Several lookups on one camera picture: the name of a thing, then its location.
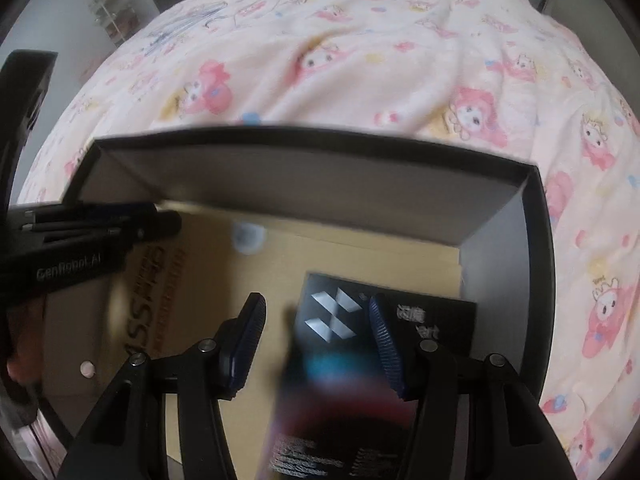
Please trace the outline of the yellow glass screen protector box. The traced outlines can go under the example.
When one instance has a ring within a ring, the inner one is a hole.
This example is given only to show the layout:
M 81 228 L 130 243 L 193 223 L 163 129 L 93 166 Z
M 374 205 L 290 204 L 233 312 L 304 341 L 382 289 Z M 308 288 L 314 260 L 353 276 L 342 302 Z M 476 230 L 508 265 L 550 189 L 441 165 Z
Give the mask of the yellow glass screen protector box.
M 259 292 L 267 322 L 245 388 L 222 404 L 236 474 L 258 473 L 310 272 L 456 298 L 457 248 L 228 210 L 180 206 L 180 233 L 134 248 L 125 269 L 56 292 L 44 315 L 43 392 L 76 432 L 132 352 L 173 356 L 212 336 Z

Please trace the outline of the black open cardboard box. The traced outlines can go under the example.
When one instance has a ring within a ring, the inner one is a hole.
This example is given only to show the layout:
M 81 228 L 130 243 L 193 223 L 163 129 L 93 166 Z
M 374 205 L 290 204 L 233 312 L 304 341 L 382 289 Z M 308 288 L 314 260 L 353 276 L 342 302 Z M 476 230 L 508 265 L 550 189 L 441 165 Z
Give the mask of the black open cardboard box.
M 471 351 L 423 379 L 395 479 L 568 479 L 538 408 L 554 315 L 538 170 L 465 148 L 293 127 L 96 141 L 67 205 L 174 200 L 457 248 L 476 304 Z

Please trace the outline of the small black phone box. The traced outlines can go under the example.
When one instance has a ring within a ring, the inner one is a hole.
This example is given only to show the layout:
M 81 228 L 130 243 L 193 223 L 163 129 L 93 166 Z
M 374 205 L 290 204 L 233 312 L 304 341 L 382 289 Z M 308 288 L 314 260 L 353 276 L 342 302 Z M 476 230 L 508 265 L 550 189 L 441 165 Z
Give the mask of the small black phone box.
M 469 355 L 476 310 L 469 301 L 308 274 L 257 478 L 397 478 L 418 404 L 390 385 L 370 316 L 388 316 L 432 379 Z

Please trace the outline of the grey padded headboard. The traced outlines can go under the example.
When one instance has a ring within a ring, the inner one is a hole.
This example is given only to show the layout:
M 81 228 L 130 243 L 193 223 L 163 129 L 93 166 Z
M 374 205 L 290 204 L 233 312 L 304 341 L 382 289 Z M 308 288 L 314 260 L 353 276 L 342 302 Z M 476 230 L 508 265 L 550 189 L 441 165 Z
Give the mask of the grey padded headboard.
M 604 0 L 548 0 L 544 13 L 574 32 L 602 68 L 612 70 L 639 62 L 636 47 Z

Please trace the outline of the pink cartoon print blanket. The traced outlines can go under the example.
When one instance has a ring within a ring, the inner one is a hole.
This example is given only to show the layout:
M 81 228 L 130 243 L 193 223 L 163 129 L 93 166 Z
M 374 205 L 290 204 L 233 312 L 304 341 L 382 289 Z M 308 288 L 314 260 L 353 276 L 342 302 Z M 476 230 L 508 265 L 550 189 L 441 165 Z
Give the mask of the pink cartoon print blanket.
M 639 122 L 527 0 L 183 0 L 63 110 L 18 198 L 53 202 L 91 141 L 228 122 L 352 127 L 536 164 L 556 261 L 541 406 L 599 479 L 639 417 Z

